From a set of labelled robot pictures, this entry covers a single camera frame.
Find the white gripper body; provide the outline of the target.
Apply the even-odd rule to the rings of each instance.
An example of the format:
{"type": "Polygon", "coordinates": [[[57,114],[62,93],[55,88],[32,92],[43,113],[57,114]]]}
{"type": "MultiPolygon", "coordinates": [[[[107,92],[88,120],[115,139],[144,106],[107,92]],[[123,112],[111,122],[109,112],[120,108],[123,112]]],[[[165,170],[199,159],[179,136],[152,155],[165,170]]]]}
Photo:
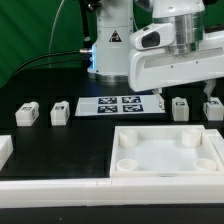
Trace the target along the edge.
{"type": "Polygon", "coordinates": [[[166,48],[133,49],[129,57],[129,86],[135,92],[224,77],[224,46],[186,55],[169,55],[166,48]]]}

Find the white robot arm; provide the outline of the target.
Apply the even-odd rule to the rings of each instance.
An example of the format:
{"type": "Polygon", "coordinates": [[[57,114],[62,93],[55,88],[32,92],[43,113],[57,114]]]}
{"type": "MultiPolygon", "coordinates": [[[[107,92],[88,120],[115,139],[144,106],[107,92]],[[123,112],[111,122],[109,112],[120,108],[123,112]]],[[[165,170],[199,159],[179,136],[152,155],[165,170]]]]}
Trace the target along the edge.
{"type": "Polygon", "coordinates": [[[205,30],[205,6],[216,0],[86,0],[96,13],[97,40],[88,76],[150,90],[204,81],[210,95],[224,77],[224,29],[205,30]]]}

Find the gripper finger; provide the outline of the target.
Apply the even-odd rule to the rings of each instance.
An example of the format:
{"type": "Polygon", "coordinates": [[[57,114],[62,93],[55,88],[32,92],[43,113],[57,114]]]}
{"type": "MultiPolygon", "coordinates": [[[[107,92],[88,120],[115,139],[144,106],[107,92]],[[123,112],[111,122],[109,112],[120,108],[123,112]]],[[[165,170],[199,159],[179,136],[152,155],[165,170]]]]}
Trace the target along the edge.
{"type": "Polygon", "coordinates": [[[205,88],[204,88],[204,93],[207,96],[207,99],[211,98],[211,94],[216,86],[216,80],[215,79],[210,79],[205,81],[205,88]]]}
{"type": "Polygon", "coordinates": [[[153,92],[153,94],[156,96],[156,98],[159,101],[159,107],[162,110],[165,110],[165,100],[163,99],[163,97],[161,95],[162,94],[162,88],[153,89],[152,92],[153,92]]]}

